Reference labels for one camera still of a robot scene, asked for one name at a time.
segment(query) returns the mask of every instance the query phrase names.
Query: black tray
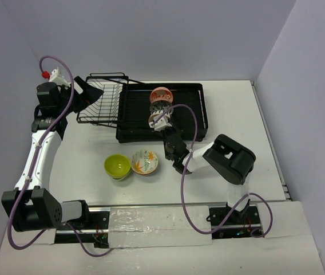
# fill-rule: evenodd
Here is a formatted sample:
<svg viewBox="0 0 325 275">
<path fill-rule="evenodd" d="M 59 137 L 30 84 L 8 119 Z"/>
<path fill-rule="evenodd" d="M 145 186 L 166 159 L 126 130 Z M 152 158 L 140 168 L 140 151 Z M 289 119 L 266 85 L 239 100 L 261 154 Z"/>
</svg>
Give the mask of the black tray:
<svg viewBox="0 0 325 275">
<path fill-rule="evenodd" d="M 148 126 L 149 96 L 157 87 L 166 87 L 172 91 L 173 105 L 186 104 L 193 109 L 198 123 L 196 140 L 202 141 L 207 134 L 208 121 L 203 87 L 199 83 L 124 84 L 120 92 L 118 108 L 118 121 L 123 123 L 117 125 L 117 140 L 120 143 L 162 140 L 161 134 Z M 178 129 L 182 130 L 184 140 L 193 140 L 195 124 L 189 110 L 183 107 L 174 109 L 172 121 Z"/>
</svg>

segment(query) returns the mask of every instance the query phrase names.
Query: green bowl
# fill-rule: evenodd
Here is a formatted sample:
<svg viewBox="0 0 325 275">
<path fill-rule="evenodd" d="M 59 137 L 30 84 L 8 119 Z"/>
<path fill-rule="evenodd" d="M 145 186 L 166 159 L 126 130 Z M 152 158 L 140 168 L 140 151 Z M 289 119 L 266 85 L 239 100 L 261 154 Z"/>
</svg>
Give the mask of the green bowl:
<svg viewBox="0 0 325 275">
<path fill-rule="evenodd" d="M 130 162 L 124 155 L 111 155 L 104 161 L 104 169 L 113 179 L 122 179 L 129 173 Z"/>
</svg>

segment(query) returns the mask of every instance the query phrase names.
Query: bowl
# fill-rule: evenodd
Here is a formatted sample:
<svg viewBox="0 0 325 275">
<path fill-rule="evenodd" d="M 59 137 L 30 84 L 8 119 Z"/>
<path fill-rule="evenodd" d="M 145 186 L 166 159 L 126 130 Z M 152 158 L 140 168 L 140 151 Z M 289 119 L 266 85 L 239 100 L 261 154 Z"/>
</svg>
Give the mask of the bowl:
<svg viewBox="0 0 325 275">
<path fill-rule="evenodd" d="M 150 102 L 154 103 L 155 101 L 165 100 L 170 103 L 173 102 L 173 93 L 165 87 L 158 87 L 152 90 L 150 94 Z"/>
<path fill-rule="evenodd" d="M 104 161 L 104 169 L 113 179 L 122 179 L 127 176 L 130 171 L 130 161 L 124 155 L 111 155 Z"/>
<path fill-rule="evenodd" d="M 135 152 L 132 156 L 132 170 L 140 175 L 149 175 L 156 170 L 158 166 L 157 155 L 147 149 L 141 149 Z"/>
</svg>

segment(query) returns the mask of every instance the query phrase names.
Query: wire rack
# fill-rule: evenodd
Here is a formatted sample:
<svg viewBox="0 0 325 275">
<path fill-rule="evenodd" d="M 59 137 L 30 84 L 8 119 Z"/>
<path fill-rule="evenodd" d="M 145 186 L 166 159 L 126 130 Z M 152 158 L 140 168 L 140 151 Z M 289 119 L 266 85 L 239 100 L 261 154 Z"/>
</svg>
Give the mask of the wire rack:
<svg viewBox="0 0 325 275">
<path fill-rule="evenodd" d="M 102 89 L 103 95 L 92 105 L 77 114 L 76 120 L 79 123 L 91 123 L 110 128 L 117 128 L 124 125 L 118 120 L 118 108 L 120 93 L 128 90 L 130 80 L 124 73 L 91 73 L 86 82 L 95 88 Z"/>
</svg>

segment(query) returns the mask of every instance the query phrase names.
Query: black wire basket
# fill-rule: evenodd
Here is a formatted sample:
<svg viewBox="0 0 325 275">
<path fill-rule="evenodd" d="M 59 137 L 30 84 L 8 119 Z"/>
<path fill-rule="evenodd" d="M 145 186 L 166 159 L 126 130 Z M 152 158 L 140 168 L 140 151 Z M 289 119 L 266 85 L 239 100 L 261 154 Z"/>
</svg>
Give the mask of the black wire basket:
<svg viewBox="0 0 325 275">
<path fill-rule="evenodd" d="M 199 83 L 143 83 L 129 79 L 123 73 L 92 73 L 88 84 L 102 89 L 100 99 L 77 114 L 79 123 L 91 123 L 117 129 L 120 143 L 162 140 L 161 133 L 148 125 L 149 95 L 157 87 L 166 87 L 173 93 L 175 104 L 190 106 L 198 123 L 197 141 L 202 141 L 208 129 L 203 87 Z M 172 122 L 184 140 L 192 140 L 195 124 L 186 108 L 176 108 Z"/>
</svg>

